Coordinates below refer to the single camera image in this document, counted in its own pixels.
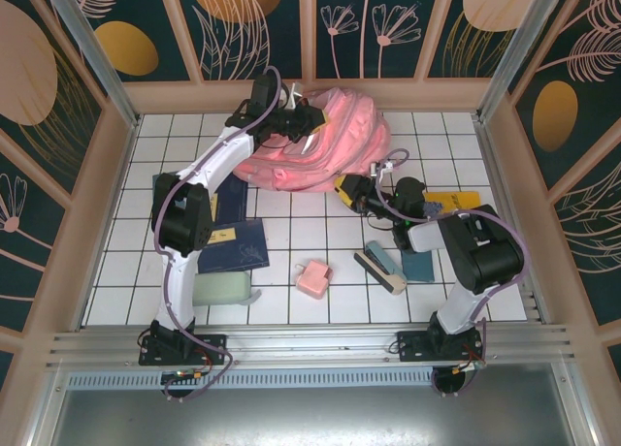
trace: pink backpack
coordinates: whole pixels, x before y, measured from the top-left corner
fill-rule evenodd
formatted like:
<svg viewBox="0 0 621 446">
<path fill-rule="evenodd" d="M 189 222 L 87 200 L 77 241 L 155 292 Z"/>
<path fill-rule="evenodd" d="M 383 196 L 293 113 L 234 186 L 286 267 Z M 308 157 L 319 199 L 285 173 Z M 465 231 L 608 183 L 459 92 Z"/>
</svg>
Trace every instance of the pink backpack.
<svg viewBox="0 0 621 446">
<path fill-rule="evenodd" d="M 386 155 L 390 128 L 371 97 L 333 88 L 308 98 L 328 115 L 328 124 L 298 143 L 272 135 L 238 165 L 237 177 L 276 191 L 330 191 L 338 176 L 368 175 L 371 163 Z"/>
</svg>

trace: white tile floor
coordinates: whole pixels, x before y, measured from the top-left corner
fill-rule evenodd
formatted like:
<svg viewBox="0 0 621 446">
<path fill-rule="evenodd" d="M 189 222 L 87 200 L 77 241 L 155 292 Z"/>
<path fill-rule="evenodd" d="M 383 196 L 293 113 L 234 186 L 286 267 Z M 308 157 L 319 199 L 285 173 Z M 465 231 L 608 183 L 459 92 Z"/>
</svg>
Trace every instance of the white tile floor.
<svg viewBox="0 0 621 446">
<path fill-rule="evenodd" d="M 85 325 L 148 325 L 159 303 L 161 262 L 148 225 L 152 176 L 186 167 L 219 135 L 227 114 L 146 115 L 127 172 L 114 224 L 104 246 Z M 467 113 L 385 112 L 393 141 L 410 160 L 386 185 L 406 175 L 430 190 L 475 190 L 494 205 L 471 117 Z M 353 261 L 353 250 L 377 240 L 401 263 L 382 221 L 361 218 L 334 192 L 289 194 L 250 188 L 247 217 L 262 217 L 271 266 L 251 273 L 263 296 L 250 307 L 196 307 L 197 324 L 342 324 L 427 322 L 446 300 L 455 274 L 445 251 L 433 255 L 436 281 L 411 282 L 401 296 L 387 293 Z M 327 261 L 334 269 L 321 301 L 296 290 L 296 264 Z M 503 291 L 481 316 L 525 320 L 517 287 Z"/>
</svg>

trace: dark blue book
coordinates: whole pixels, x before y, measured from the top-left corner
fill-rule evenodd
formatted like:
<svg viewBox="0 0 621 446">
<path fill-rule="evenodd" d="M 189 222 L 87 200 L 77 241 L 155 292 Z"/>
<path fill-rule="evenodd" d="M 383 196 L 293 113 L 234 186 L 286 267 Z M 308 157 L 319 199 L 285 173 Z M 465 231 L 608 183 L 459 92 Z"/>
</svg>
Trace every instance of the dark blue book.
<svg viewBox="0 0 621 446">
<path fill-rule="evenodd" d="M 153 187 L 159 175 L 153 175 Z M 245 220 L 245 209 L 248 202 L 248 183 L 233 174 L 225 177 L 215 191 L 214 226 L 237 223 Z"/>
<path fill-rule="evenodd" d="M 230 239 L 231 229 L 235 231 L 234 239 Z M 202 250 L 198 258 L 199 273 L 245 271 L 270 265 L 261 218 L 218 226 L 212 233 L 214 237 L 222 240 Z"/>
</svg>

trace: light green pad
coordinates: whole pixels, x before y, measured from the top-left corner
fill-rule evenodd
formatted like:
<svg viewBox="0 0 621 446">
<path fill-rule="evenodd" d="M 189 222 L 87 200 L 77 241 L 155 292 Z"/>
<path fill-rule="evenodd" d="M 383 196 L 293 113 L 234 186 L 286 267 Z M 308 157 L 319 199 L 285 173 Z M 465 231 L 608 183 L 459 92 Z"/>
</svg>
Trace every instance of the light green pad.
<svg viewBox="0 0 621 446">
<path fill-rule="evenodd" d="M 197 274 L 194 278 L 194 305 L 242 303 L 250 298 L 250 276 L 244 271 Z"/>
</svg>

